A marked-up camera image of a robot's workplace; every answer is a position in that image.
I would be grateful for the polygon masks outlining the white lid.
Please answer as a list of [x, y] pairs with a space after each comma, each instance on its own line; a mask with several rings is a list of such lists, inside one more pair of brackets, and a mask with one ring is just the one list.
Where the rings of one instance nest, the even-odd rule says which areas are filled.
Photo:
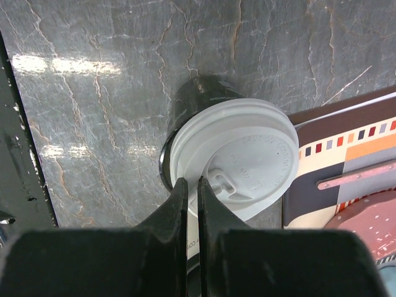
[[188, 209], [196, 216], [198, 180], [207, 178], [219, 201], [246, 221], [290, 187], [298, 150], [296, 129], [280, 108], [255, 98], [225, 101], [179, 130], [171, 147], [171, 182], [188, 181]]

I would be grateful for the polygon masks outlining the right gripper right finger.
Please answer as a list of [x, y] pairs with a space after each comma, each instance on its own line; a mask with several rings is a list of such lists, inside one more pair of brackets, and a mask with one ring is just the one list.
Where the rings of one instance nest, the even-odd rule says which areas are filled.
[[231, 230], [251, 227], [219, 201], [203, 176], [197, 186], [197, 204], [201, 293], [202, 296], [226, 296], [227, 268], [223, 263], [222, 236]]

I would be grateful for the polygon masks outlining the black plastic cup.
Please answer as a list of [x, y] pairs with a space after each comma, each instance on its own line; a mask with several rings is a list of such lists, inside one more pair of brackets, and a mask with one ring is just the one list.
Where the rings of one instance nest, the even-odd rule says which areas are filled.
[[173, 190], [170, 175], [171, 147], [179, 130], [203, 110], [224, 101], [244, 97], [216, 75], [197, 76], [182, 84], [171, 102], [166, 141], [158, 159], [160, 178], [168, 191]]

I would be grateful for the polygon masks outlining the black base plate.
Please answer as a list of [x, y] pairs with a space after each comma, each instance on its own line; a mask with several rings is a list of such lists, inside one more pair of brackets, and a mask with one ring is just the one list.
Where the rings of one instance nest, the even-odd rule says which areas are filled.
[[1, 242], [17, 233], [58, 226], [33, 136], [1, 44]]

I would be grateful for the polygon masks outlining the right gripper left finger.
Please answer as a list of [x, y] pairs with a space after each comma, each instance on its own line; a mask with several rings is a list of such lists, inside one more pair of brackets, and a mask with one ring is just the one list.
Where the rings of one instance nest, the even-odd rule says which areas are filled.
[[186, 296], [188, 183], [177, 179], [169, 198], [136, 230], [148, 236], [139, 296]]

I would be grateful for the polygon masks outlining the white paper cup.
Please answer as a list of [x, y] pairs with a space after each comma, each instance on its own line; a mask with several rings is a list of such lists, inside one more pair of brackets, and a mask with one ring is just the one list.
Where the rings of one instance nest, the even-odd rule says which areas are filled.
[[199, 222], [190, 210], [187, 213], [187, 271], [199, 265]]

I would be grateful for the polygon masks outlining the pink dotted plate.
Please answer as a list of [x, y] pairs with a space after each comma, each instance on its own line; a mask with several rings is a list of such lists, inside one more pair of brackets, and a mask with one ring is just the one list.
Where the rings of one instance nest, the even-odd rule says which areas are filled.
[[374, 260], [395, 253], [395, 190], [381, 191], [347, 206], [325, 226], [359, 237]]

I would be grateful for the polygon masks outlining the black lid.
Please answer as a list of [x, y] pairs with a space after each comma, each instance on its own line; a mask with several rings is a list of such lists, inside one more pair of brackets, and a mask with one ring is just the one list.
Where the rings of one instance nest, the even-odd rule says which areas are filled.
[[188, 297], [201, 297], [200, 265], [197, 264], [187, 271]]

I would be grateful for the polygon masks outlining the patchwork placemat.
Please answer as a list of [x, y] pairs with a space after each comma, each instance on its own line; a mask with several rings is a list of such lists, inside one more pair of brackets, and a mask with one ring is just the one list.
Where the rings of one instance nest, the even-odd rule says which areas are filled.
[[296, 179], [283, 196], [282, 223], [323, 228], [362, 197], [395, 189], [395, 170], [323, 191], [316, 183], [395, 160], [395, 87], [292, 114], [299, 139]]

